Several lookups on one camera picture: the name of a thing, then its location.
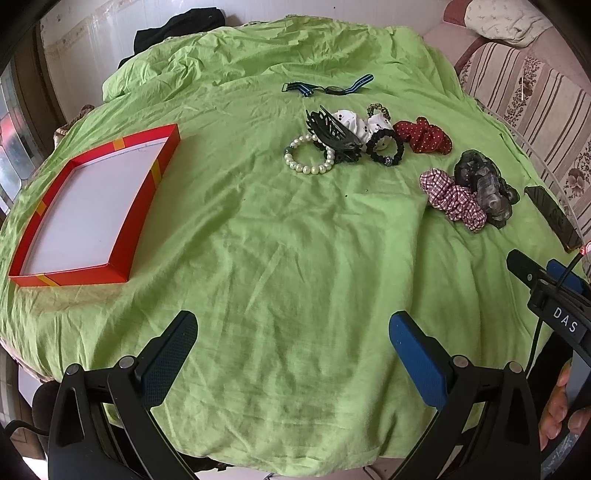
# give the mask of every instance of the watch face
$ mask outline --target watch face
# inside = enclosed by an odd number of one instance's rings
[[[329,95],[344,95],[345,94],[345,90],[342,89],[341,87],[326,87],[324,89],[325,93],[328,93]]]

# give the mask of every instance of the green bedsheet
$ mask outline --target green bedsheet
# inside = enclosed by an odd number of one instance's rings
[[[282,93],[284,82],[348,86],[345,97]],[[502,367],[526,362],[536,319],[505,267],[519,248],[567,261],[527,199],[506,228],[470,233],[427,207],[418,177],[453,171],[462,151],[490,156],[520,193],[541,184],[507,130],[481,113],[452,65],[408,28],[309,17],[220,28],[166,41],[105,84],[107,103],[80,121],[20,194],[2,227],[0,335],[25,362],[61,378],[137,354],[176,313],[199,338],[154,415],[173,445],[234,465],[320,475],[405,456],[429,423],[388,340],[408,310],[450,353]],[[393,122],[423,115],[450,155],[414,154],[386,168],[366,155],[323,176],[286,167],[305,110]],[[145,221],[128,283],[19,288],[6,278],[43,192],[73,155],[158,125],[181,144]],[[302,158],[319,153],[311,145]]]

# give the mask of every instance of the yellow stripe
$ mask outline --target yellow stripe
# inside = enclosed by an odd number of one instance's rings
[[[160,184],[160,180],[162,180],[162,174],[160,173],[160,165],[158,164],[158,159],[152,164],[152,168],[150,169],[152,172],[152,176],[154,178],[154,184],[156,187]]]
[[[122,138],[113,140],[113,147],[115,147],[115,151],[125,148],[125,140],[123,140]]]
[[[50,287],[59,287],[57,283],[55,283],[52,279],[46,277],[42,273],[39,275],[35,275],[39,280],[41,280],[44,284],[49,285]]]
[[[43,215],[43,212],[45,212],[45,210],[47,210],[47,205],[45,205],[45,202],[42,200],[39,202],[39,205],[37,205],[37,209],[35,211],[39,215]]]

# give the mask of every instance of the blue gripper pad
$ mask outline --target blue gripper pad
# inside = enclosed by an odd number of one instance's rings
[[[426,336],[406,312],[392,315],[389,333],[423,401],[441,410],[454,380],[448,353],[435,338]]]
[[[560,276],[562,275],[562,272],[564,271],[566,267],[560,263],[558,260],[550,260],[548,262],[548,265],[546,265],[546,271],[548,272],[548,275],[550,275],[552,278],[554,278],[555,280],[558,280],[560,278]],[[575,275],[574,273],[569,273],[569,276],[566,277],[566,280],[564,281],[564,286],[570,288],[572,291],[575,291],[576,293],[582,295],[583,294],[583,285],[581,284],[583,280],[581,280],[580,277],[578,277],[577,275]]]

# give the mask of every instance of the smartphone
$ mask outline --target smartphone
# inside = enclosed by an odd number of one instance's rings
[[[571,253],[583,246],[583,240],[573,224],[545,188],[526,187],[525,194],[546,219],[566,252]]]

